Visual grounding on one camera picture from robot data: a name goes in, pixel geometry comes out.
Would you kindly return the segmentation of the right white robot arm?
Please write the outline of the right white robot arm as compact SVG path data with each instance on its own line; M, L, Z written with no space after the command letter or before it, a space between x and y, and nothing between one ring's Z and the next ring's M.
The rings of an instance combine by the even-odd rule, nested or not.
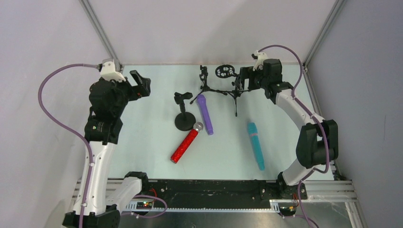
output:
M330 162L338 158L338 125L312 112L296 97L295 87L283 81L278 59L241 67L235 84L244 86L245 80L249 81L248 90L263 89L266 98L280 107L299 129L296 159L276 180L279 195L289 196L310 175L320 172L320 165L325 166L322 172L327 173Z

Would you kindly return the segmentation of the red glitter microphone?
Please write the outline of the red glitter microphone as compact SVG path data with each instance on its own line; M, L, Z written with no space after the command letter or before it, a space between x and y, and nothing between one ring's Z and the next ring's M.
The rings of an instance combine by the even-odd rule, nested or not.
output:
M196 122L193 125L193 128L188 132L184 140L181 142L181 144L178 146L178 148L170 157L173 163L177 163L180 160L180 158L184 155L186 150L189 148L189 146L197 137L197 135L203 130L203 128L204 126L201 122Z

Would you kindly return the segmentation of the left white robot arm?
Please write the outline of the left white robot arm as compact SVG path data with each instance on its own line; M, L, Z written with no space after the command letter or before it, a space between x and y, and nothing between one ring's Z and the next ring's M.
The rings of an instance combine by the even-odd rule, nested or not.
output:
M116 228L123 209L143 188L143 180L126 177L116 190L106 196L109 168L123 126L121 115L128 102L147 97L151 80L138 71L130 71L137 83L132 86L127 77L118 82L100 78L91 85L90 115L85 125L86 152L82 184L71 212L65 214L62 225L67 228Z

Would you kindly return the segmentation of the black tripod shock-mount stand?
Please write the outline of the black tripod shock-mount stand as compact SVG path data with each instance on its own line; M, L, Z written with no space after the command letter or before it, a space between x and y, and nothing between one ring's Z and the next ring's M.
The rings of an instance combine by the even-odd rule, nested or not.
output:
M215 75L220 78L220 79L227 79L230 77L235 77L239 75L235 72L235 67L232 65L228 65L228 64L224 64L224 65L220 65L215 69ZM233 90L228 91L228 90L224 90L226 92L228 92L228 95L230 95L233 99L234 99L234 103L235 103L235 116L238 116L238 111L237 111L237 98L241 97L241 95L247 91L241 91L240 93L237 93L235 91L235 86L234 86L234 81L231 83L233 86Z

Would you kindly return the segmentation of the purple microphone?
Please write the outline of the purple microphone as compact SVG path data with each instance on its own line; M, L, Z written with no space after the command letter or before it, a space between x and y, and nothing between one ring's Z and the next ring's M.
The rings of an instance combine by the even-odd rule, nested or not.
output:
M200 111L202 114L202 118L204 120L206 132L208 135L213 135L214 130L213 130L210 114L208 111L206 98L204 95L200 94L197 96L196 99L197 99L197 104L199 105L199 108L200 108Z

